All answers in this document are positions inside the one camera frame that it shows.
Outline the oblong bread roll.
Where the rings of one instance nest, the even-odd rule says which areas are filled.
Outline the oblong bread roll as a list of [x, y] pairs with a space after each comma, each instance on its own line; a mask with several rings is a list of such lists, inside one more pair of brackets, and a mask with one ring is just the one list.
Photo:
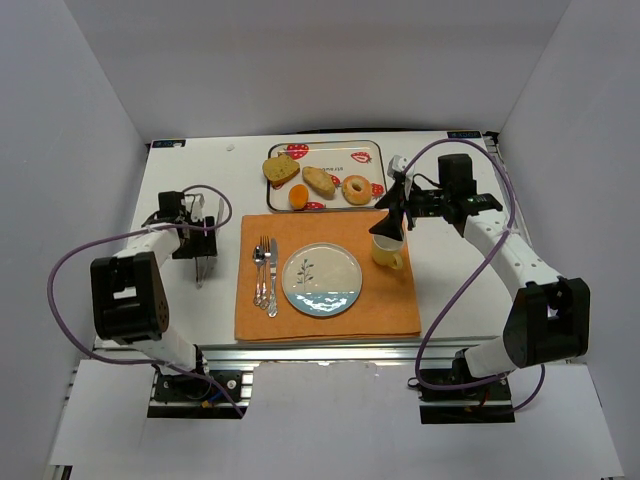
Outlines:
[[316, 167], [303, 167], [302, 177], [304, 182], [319, 196], [324, 199], [332, 199], [336, 187], [332, 177], [324, 170]]

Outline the small orange bun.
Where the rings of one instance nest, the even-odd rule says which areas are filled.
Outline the small orange bun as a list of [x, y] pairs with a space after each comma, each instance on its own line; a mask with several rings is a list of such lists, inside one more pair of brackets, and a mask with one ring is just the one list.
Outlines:
[[288, 194], [289, 205], [293, 210], [303, 210], [309, 199], [308, 188], [303, 184], [294, 185]]

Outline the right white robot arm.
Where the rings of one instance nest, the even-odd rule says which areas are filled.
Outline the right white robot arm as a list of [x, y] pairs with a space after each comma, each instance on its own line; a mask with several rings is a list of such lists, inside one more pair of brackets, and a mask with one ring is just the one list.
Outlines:
[[394, 183], [378, 201], [387, 216], [371, 234], [399, 242], [418, 218], [439, 217], [484, 257], [508, 290], [513, 305], [501, 336], [459, 352], [447, 388], [482, 385], [517, 369], [566, 360], [588, 350], [590, 289], [546, 264], [490, 193], [479, 193], [467, 154], [439, 157], [437, 186], [413, 182], [407, 159], [394, 156], [388, 174]]

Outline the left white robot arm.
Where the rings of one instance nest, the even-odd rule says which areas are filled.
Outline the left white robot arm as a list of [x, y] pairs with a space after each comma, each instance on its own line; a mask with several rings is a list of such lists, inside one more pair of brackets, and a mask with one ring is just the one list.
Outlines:
[[207, 372], [200, 349], [170, 325], [160, 269], [169, 259], [195, 262], [200, 287], [217, 256], [217, 219], [203, 214], [204, 196], [177, 191], [158, 195], [159, 208], [142, 234], [112, 257], [90, 266], [98, 337], [136, 348], [160, 363], [165, 375]]

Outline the herb bread slice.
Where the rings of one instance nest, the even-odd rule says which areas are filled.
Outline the herb bread slice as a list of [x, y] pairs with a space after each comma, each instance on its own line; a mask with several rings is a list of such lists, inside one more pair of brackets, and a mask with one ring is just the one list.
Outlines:
[[286, 153], [268, 158], [262, 164], [263, 174], [274, 189], [292, 180], [300, 170], [299, 163]]

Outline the silver spoon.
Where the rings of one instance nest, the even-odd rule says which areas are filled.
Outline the silver spoon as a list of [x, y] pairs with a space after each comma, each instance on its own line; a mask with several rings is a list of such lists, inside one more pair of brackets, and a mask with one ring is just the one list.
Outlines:
[[262, 245], [257, 245], [253, 251], [253, 263], [256, 266], [256, 286], [255, 293], [253, 298], [253, 303], [255, 306], [259, 306], [261, 304], [261, 279], [262, 279], [262, 268], [265, 262], [265, 252]]

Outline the bagel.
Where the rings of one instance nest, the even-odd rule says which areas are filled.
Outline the bagel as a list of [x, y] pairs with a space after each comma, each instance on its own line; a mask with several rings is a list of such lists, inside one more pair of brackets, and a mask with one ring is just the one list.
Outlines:
[[372, 187], [365, 177], [350, 175], [342, 183], [342, 193], [349, 204], [362, 206], [370, 202]]

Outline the silver fork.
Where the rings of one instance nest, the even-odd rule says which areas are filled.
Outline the silver fork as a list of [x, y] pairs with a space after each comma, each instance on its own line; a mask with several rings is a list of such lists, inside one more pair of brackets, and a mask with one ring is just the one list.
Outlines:
[[263, 257], [264, 257], [264, 262], [263, 262], [263, 267], [262, 267], [262, 285], [261, 285], [261, 297], [260, 297], [260, 303], [259, 306], [262, 310], [265, 310], [268, 306], [268, 273], [267, 273], [267, 269], [269, 266], [269, 260], [270, 260], [270, 256], [271, 256], [271, 252], [270, 252], [270, 238], [268, 236], [263, 236], [261, 238], [261, 242], [262, 242], [262, 250], [263, 250]]

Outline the strawberry pattern tray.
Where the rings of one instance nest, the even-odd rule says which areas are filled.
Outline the strawberry pattern tray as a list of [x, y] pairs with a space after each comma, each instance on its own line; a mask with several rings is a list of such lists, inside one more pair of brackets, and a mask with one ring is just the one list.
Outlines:
[[[370, 140], [314, 141], [280, 143], [269, 151], [270, 158], [286, 154], [300, 164], [300, 167], [316, 167], [326, 171], [332, 178], [336, 192], [331, 199], [314, 192], [304, 182], [302, 172], [280, 187], [268, 184], [266, 204], [273, 212], [293, 212], [289, 202], [289, 191], [303, 184], [309, 191], [309, 199], [304, 211], [344, 211], [348, 209], [372, 209], [387, 190], [386, 173], [380, 147]], [[349, 203], [343, 193], [344, 180], [352, 175], [364, 177], [372, 187], [370, 201], [362, 206]]]

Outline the silver knife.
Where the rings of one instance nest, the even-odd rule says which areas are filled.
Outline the silver knife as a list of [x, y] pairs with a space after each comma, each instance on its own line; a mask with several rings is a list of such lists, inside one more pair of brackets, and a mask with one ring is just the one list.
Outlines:
[[275, 238], [270, 240], [270, 292], [267, 313], [270, 318], [274, 318], [278, 314], [277, 305], [277, 264], [278, 264], [278, 246]]

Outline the right blue table label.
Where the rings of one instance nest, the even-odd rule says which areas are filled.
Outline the right blue table label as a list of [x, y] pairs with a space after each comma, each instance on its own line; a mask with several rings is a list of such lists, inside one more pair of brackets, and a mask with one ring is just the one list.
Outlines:
[[479, 131], [472, 130], [460, 130], [460, 131], [448, 131], [447, 137], [449, 139], [481, 139], [483, 135]]

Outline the blue table label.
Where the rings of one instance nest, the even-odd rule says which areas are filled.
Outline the blue table label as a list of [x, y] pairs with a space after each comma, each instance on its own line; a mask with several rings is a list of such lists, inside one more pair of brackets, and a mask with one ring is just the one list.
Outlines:
[[481, 139], [483, 135], [479, 131], [472, 130], [460, 130], [460, 131], [448, 131], [447, 137], [449, 139]]
[[162, 148], [183, 148], [186, 145], [185, 139], [162, 139], [162, 140], [154, 140], [151, 143], [152, 149], [162, 149]]

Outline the orange placemat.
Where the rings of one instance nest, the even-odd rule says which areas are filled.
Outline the orange placemat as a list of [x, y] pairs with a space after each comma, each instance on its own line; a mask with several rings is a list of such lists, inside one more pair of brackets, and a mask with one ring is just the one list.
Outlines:
[[[421, 320], [409, 251], [401, 250], [404, 266], [394, 270], [374, 262], [369, 228], [382, 212], [291, 213], [246, 215], [241, 221], [239, 271], [235, 306], [235, 338], [239, 341], [294, 341], [337, 338], [409, 337], [421, 333]], [[328, 242], [353, 254], [363, 273], [363, 287], [355, 304], [328, 319], [297, 311], [276, 287], [279, 312], [268, 315], [253, 304], [256, 267], [252, 252], [262, 236], [278, 244], [283, 264], [298, 249]]]

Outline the ceramic plate with plant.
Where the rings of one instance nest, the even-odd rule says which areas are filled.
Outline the ceramic plate with plant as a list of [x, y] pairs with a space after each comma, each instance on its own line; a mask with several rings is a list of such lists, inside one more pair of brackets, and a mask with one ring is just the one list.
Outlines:
[[350, 309], [363, 285], [362, 269], [353, 254], [332, 243], [313, 243], [295, 251], [284, 263], [281, 286], [294, 309], [329, 318]]

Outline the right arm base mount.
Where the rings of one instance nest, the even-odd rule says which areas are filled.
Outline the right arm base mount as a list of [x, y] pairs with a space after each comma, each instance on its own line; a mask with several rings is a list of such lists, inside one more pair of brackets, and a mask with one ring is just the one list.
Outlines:
[[[456, 353], [448, 368], [421, 368], [420, 379], [436, 386], [456, 386], [476, 381], [464, 359], [465, 349]], [[407, 386], [418, 393], [423, 425], [507, 424], [515, 422], [511, 390], [507, 380], [455, 390], [426, 388], [416, 377]]]

